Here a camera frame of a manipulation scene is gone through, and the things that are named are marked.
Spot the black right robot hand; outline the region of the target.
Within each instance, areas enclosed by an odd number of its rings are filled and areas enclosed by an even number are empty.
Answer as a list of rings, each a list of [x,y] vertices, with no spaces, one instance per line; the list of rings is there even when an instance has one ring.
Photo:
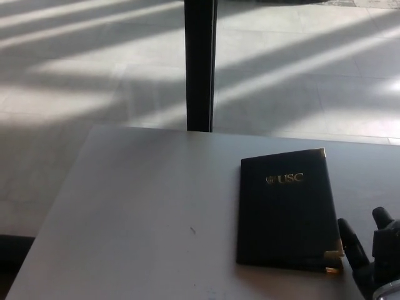
[[[364,299],[399,299],[399,219],[383,207],[372,210],[377,229],[373,234],[370,261],[358,236],[341,218],[337,220],[342,247],[352,277]]]

